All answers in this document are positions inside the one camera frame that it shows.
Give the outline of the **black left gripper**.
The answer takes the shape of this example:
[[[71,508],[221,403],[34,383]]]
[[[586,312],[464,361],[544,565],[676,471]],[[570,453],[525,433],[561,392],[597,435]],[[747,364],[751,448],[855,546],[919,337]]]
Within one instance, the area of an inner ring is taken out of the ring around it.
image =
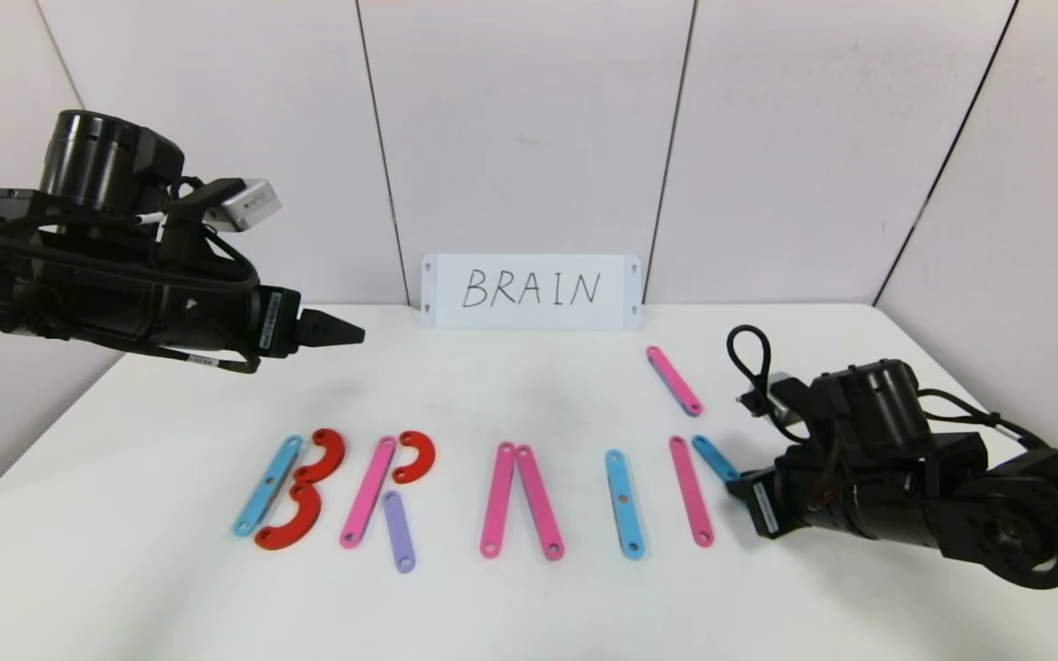
[[[286,357],[298,347],[361,344],[366,331],[317,309],[302,310],[299,293],[259,284],[238,293],[174,290],[163,307],[163,344],[182,350]],[[297,326],[297,339],[293,331]]]

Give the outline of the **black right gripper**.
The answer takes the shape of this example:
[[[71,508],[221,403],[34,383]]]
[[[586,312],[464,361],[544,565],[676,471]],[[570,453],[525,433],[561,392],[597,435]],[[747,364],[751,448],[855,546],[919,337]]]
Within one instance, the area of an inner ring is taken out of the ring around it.
[[[811,470],[777,467],[747,470],[726,481],[726,492],[743,499],[758,536],[776,540],[810,528]]]

